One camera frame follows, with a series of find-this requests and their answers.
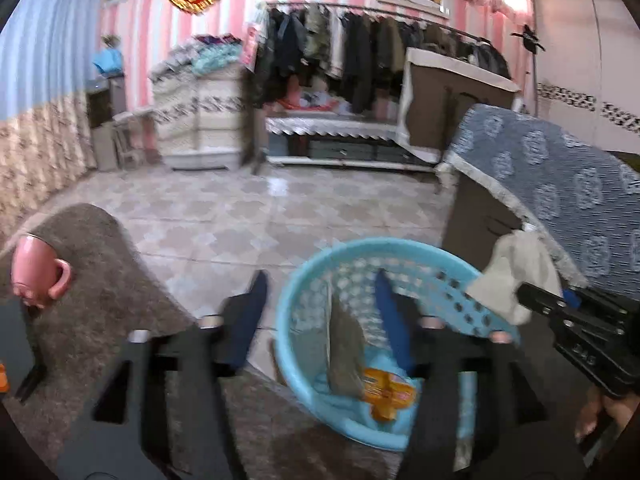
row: mug handle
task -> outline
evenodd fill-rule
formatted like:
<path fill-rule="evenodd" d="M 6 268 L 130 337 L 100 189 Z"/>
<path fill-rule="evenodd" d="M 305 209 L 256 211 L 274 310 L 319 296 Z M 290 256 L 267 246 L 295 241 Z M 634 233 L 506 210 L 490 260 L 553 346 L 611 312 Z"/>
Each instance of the mug handle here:
<path fill-rule="evenodd" d="M 56 258 L 54 260 L 56 266 L 62 269 L 62 276 L 58 282 L 49 289 L 49 297 L 52 300 L 58 300 L 69 288 L 71 282 L 71 266 L 65 261 Z"/>

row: laundry basket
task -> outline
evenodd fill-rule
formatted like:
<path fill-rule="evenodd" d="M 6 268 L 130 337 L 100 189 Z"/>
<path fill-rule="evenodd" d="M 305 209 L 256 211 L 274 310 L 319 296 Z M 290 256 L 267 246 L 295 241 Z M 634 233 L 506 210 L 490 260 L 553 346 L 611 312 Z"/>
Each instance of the laundry basket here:
<path fill-rule="evenodd" d="M 385 424 L 370 416 L 370 405 L 335 396 L 326 381 L 326 340 L 329 290 L 360 322 L 366 338 L 367 367 L 406 377 L 393 359 L 375 305 L 374 280 L 385 269 L 398 294 L 418 301 L 425 316 L 438 316 L 465 334 L 487 336 L 505 330 L 519 341 L 517 329 L 466 296 L 466 286 L 478 271 L 436 247 L 399 238 L 366 238 L 316 254 L 292 276 L 278 303 L 276 357 L 287 384 L 317 418 L 364 444 L 404 450 L 411 432 L 416 403 L 399 410 Z M 458 439 L 472 439 L 475 421 L 476 377 L 460 374 L 461 399 Z"/>

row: pink pitcher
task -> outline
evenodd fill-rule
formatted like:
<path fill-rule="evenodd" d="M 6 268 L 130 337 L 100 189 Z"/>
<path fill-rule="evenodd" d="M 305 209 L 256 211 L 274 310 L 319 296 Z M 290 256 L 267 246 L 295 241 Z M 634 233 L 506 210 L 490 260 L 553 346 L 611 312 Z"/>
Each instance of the pink pitcher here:
<path fill-rule="evenodd" d="M 58 300 L 71 282 L 71 266 L 56 251 L 31 234 L 18 241 L 11 268 L 14 294 L 28 305 L 44 308 Z"/>

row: pink striped wallpaper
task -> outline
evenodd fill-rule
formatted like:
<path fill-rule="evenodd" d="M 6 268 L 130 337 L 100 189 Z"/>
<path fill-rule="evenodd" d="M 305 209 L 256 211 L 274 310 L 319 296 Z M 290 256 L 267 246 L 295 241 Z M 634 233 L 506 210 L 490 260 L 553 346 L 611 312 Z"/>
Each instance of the pink striped wallpaper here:
<path fill-rule="evenodd" d="M 122 38 L 121 50 L 127 74 L 127 103 L 130 110 L 152 104 L 149 69 L 162 61 L 171 48 L 193 34 L 224 34 L 242 37 L 256 4 L 265 0 L 220 0 L 199 16 L 176 9 L 169 0 L 124 0 L 102 11 L 100 33 Z M 379 4 L 376 0 L 310 0 L 399 10 L 412 16 L 420 12 Z M 452 0 L 448 25 L 483 36 L 507 59 L 513 79 L 522 87 L 526 80 L 526 97 L 532 96 L 530 55 L 518 38 L 512 38 L 516 27 L 502 14 L 492 14 L 484 7 L 472 6 L 465 0 Z"/>

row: white wardrobe door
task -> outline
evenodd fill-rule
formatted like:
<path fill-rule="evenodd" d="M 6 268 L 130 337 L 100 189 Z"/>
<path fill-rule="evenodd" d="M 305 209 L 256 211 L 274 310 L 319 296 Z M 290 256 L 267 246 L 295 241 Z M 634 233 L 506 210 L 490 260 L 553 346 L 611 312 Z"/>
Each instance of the white wardrobe door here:
<path fill-rule="evenodd" d="M 602 104 L 613 105 L 615 117 L 634 124 L 640 117 L 640 29 L 622 0 L 593 0 L 602 43 Z M 598 117 L 596 145 L 604 150 L 640 153 L 640 125 L 630 131 Z"/>
<path fill-rule="evenodd" d="M 546 52 L 538 54 L 538 83 L 600 101 L 600 42 L 591 0 L 536 0 L 536 27 Z M 558 98 L 539 98 L 541 118 L 593 144 L 597 112 Z"/>

